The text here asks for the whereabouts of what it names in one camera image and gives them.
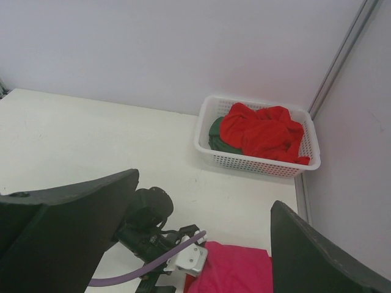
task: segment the basket rim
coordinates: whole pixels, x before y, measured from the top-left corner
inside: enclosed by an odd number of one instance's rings
[[[204,116],[205,116],[207,104],[212,99],[230,100],[230,101],[234,101],[234,102],[245,102],[245,103],[251,103],[253,105],[262,105],[262,106],[269,106],[269,107],[283,106],[283,107],[286,107],[288,110],[302,112],[306,117],[308,132],[310,135],[310,144],[313,149],[313,151],[312,151],[313,159],[311,160],[312,164],[302,165],[302,164],[288,163],[288,162],[282,162],[282,161],[276,161],[276,160],[270,160],[270,159],[263,159],[260,157],[246,156],[243,154],[232,154],[232,153],[226,153],[223,151],[215,151],[215,150],[210,150],[210,149],[202,147],[199,143],[200,136],[201,136],[201,129],[202,129],[203,121],[204,121]],[[206,97],[202,106],[201,106],[201,110],[200,110],[200,113],[199,113],[199,116],[197,119],[195,136],[194,136],[194,146],[195,146],[196,150],[198,150],[199,152],[204,153],[204,154],[210,154],[213,156],[228,157],[231,159],[239,159],[239,160],[248,161],[248,162],[264,163],[264,164],[275,165],[275,166],[279,166],[279,167],[295,168],[295,169],[301,169],[301,170],[316,170],[317,168],[319,168],[320,163],[321,163],[318,139],[316,137],[315,127],[313,125],[313,121],[311,119],[310,114],[307,111],[300,109],[298,107],[295,107],[295,106],[292,107],[291,105],[286,105],[286,104],[284,105],[281,103],[273,103],[273,102],[268,102],[268,101],[255,102],[255,101],[249,101],[249,100],[244,100],[244,99],[223,98],[223,97],[214,96],[214,95],[210,95],[210,96]]]

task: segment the green cloth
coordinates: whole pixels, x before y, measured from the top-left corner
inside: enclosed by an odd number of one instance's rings
[[[215,151],[225,151],[226,153],[232,154],[243,154],[242,150],[239,148],[234,148],[229,144],[223,142],[220,138],[220,123],[223,117],[217,118],[213,122],[209,130],[209,146],[212,150]]]

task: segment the white laundry basket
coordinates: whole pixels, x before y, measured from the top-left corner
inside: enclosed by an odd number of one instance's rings
[[[216,96],[207,97],[202,104],[198,117],[194,144],[195,148],[201,152],[208,163],[225,168],[288,178],[295,177],[305,170],[315,170],[319,168],[320,150],[311,117],[306,111],[294,109],[289,106],[284,107],[290,111],[291,119],[303,125],[304,136],[300,145],[299,155],[310,157],[311,160],[309,165],[293,164],[211,150],[208,143],[210,127],[217,118],[227,115],[232,105],[237,102],[241,102],[253,110],[277,106],[272,103],[240,101]]]

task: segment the white table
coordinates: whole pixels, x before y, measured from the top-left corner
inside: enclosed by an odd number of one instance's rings
[[[0,101],[0,192],[46,189],[129,168],[139,187],[172,198],[166,228],[195,223],[209,239],[271,251],[270,208],[297,210],[294,181],[204,165],[192,144],[197,117],[16,89]],[[94,277],[122,275],[142,262],[120,244]],[[86,292],[134,292],[138,280]],[[181,273],[159,281],[181,292]]]

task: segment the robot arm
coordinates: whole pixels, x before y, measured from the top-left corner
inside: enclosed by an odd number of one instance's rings
[[[0,291],[84,292],[103,253],[116,242],[150,263],[199,231],[195,225],[163,231],[174,205],[160,188],[136,191],[138,179],[131,169],[1,196]],[[142,276],[136,292],[175,292],[156,288],[158,277],[175,268],[197,275],[206,253],[200,243],[189,246]]]

